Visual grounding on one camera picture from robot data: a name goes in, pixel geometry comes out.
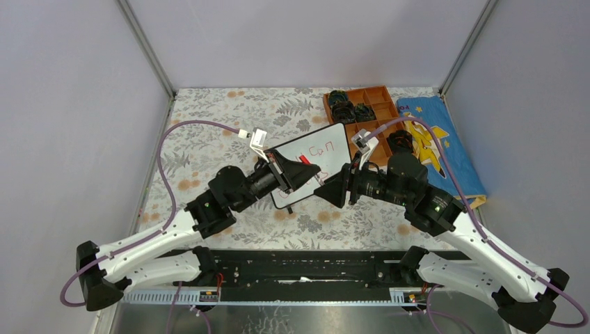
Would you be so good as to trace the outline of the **black framed whiteboard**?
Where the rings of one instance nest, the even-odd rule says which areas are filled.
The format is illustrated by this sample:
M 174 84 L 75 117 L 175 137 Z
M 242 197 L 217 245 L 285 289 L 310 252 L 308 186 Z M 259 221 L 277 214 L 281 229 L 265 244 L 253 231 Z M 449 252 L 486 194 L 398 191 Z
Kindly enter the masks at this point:
M 299 156 L 304 155 L 310 163 L 321 167 L 323 181 L 340 172 L 342 166 L 351 161 L 349 142 L 342 123 L 331 124 L 274 148 L 282 156 L 293 161 L 300 161 Z M 271 198 L 275 208 L 285 209 L 312 196 L 318 187 L 320 185 L 312 178 L 290 194 L 276 189 L 271 192 Z

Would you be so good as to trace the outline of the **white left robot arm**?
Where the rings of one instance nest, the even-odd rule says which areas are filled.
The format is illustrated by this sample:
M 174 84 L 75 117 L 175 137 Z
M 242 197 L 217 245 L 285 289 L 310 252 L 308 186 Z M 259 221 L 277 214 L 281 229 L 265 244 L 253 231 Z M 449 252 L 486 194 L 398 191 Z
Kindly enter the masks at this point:
M 234 213 L 276 189 L 296 191 L 320 170 L 316 164 L 289 160 L 270 150 L 250 175 L 236 166 L 220 169 L 205 192 L 161 225 L 110 244 L 79 244 L 74 277 L 81 286 L 82 306 L 90 312 L 102 310 L 146 285 L 189 281 L 209 285 L 218 270 L 207 247 L 198 246 L 172 257 L 166 253 L 220 233 L 236 223 Z

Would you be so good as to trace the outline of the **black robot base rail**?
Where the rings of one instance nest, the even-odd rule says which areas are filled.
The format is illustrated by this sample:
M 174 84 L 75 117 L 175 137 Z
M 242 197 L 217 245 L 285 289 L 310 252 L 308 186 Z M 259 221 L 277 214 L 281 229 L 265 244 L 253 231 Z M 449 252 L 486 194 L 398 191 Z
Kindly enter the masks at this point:
M 430 284 L 401 265 L 403 251 L 214 250 L 217 272 L 183 283 L 179 302 L 220 290 L 218 303 L 404 303 L 393 291 L 429 292 Z

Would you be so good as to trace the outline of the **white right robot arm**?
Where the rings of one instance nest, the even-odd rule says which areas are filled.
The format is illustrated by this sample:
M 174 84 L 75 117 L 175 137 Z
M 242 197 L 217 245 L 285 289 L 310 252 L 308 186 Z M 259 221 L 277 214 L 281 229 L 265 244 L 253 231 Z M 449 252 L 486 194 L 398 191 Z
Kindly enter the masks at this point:
M 549 324 L 558 294 L 548 283 L 564 289 L 569 276 L 559 268 L 546 269 L 523 257 L 484 227 L 478 228 L 465 205 L 428 183 L 428 170 L 411 153 L 392 155 L 386 171 L 367 165 L 344 164 L 314 194 L 336 207 L 361 196 L 401 205 L 404 218 L 418 230 L 461 251 L 477 263 L 467 267 L 438 257 L 418 246 L 400 261 L 402 283 L 439 284 L 478 299 L 506 323 L 525 333 Z

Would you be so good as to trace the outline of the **red marker cap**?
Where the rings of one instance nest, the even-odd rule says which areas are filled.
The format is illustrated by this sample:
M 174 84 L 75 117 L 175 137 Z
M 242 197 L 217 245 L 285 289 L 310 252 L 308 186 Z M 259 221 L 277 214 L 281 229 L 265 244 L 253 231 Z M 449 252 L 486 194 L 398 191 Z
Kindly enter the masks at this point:
M 304 156 L 304 155 L 300 155 L 299 159 L 301 160 L 302 163 L 306 164 L 306 165 L 310 165 L 311 163 L 309 162 L 309 160 Z

